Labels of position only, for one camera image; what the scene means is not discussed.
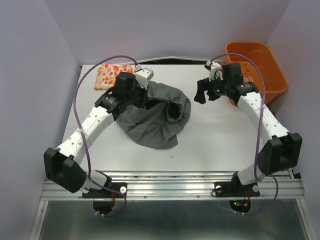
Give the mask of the floral orange skirt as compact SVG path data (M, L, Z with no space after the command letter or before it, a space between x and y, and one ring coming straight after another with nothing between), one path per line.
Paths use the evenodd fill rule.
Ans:
M135 73L137 68L132 64L114 65L109 63L102 64L97 69L95 90L109 90L116 83L116 77L121 72Z

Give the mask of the grey skirt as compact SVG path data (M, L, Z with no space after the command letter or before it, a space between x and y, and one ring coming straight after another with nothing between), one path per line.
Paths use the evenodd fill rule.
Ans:
M191 101L178 88L151 81L145 108L127 107L116 120L136 144L167 150L178 145L179 134L191 116Z

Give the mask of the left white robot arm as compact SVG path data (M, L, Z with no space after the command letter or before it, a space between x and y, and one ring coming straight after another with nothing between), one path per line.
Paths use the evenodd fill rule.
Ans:
M154 73L142 68L135 73L121 72L115 85L102 94L75 132L56 148L43 154L46 177L65 190L75 193L81 188L94 189L100 197L111 193L111 178L81 162L99 135L111 125L128 106L144 108L148 101L149 81Z

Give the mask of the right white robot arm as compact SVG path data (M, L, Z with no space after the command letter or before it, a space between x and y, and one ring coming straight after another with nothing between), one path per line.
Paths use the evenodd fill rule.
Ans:
M302 146L301 135L291 133L276 119L255 84L244 80L241 65L208 61L205 68L209 76L197 81L194 101L205 104L221 96L228 97L247 115L257 130L257 141L263 143L253 164L235 172L230 181L218 184L216 196L242 195L265 177L296 167Z

